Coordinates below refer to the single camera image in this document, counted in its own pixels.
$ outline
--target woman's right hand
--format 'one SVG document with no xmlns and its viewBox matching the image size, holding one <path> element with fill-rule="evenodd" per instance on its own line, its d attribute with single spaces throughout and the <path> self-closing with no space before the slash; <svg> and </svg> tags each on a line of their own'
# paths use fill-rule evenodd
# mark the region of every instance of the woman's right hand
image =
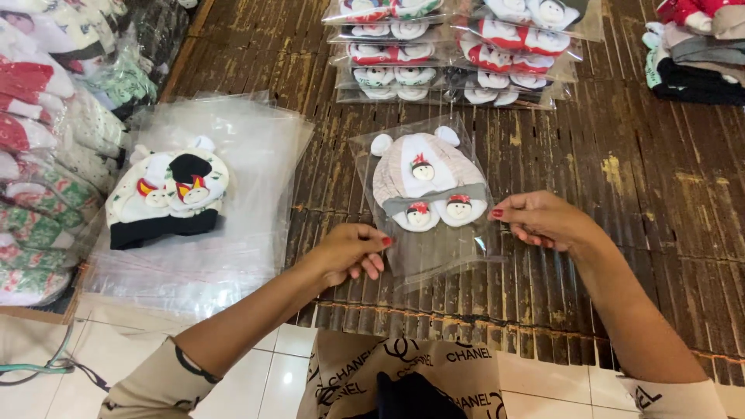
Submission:
<svg viewBox="0 0 745 419">
<path fill-rule="evenodd" d="M 558 251 L 609 239 L 589 215 L 549 191 L 511 195 L 492 209 L 489 219 L 509 223 L 513 234 L 529 245 Z"/>
</svg>

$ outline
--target forearm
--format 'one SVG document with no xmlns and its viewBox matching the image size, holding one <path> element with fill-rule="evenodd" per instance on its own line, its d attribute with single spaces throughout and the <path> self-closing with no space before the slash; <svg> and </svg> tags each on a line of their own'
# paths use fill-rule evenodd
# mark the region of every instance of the forearm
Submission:
<svg viewBox="0 0 745 419">
<path fill-rule="evenodd" d="M 571 256 L 626 374 L 660 383 L 707 379 L 610 238 L 597 235 Z"/>
<path fill-rule="evenodd" d="M 174 340 L 203 370 L 223 377 L 254 345 L 322 290 L 320 273 L 300 263 Z"/>
</svg>

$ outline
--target woman's hand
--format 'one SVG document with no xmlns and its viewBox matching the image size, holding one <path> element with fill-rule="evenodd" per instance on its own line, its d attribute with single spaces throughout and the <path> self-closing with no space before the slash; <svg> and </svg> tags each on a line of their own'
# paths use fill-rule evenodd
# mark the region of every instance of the woman's hand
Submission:
<svg viewBox="0 0 745 419">
<path fill-rule="evenodd" d="M 570 251 L 607 235 L 589 215 L 549 191 L 512 195 L 497 204 L 489 219 L 510 223 L 510 230 L 529 245 Z"/>
<path fill-rule="evenodd" d="M 313 248 L 302 264 L 318 273 L 326 286 L 344 282 L 346 275 L 359 278 L 363 269 L 377 280 L 384 270 L 378 254 L 391 246 L 393 240 L 366 224 L 342 224 L 333 229 Z"/>
</svg>

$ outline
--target green cable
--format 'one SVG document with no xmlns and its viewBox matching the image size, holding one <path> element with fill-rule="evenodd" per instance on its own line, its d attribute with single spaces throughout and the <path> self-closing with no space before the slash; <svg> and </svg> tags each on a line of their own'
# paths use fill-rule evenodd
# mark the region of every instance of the green cable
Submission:
<svg viewBox="0 0 745 419">
<path fill-rule="evenodd" d="M 65 351 L 65 348 L 67 348 L 67 344 L 70 342 L 73 324 L 75 324 L 75 321 L 70 321 L 70 324 L 67 326 L 67 331 L 65 332 L 65 338 L 62 340 L 62 344 L 60 345 L 59 349 L 57 349 L 57 352 L 54 354 L 54 356 L 52 356 L 51 359 L 49 359 L 49 361 L 47 361 L 46 365 L 44 365 L 43 367 L 33 364 L 0 365 L 0 376 L 9 371 L 34 371 L 34 373 L 31 374 L 29 377 L 19 379 L 18 381 L 0 381 L 0 387 L 23 384 L 24 382 L 33 380 L 34 378 L 39 376 L 39 374 L 69 374 L 72 371 L 75 371 L 74 365 L 54 366 L 62 353 Z"/>
</svg>

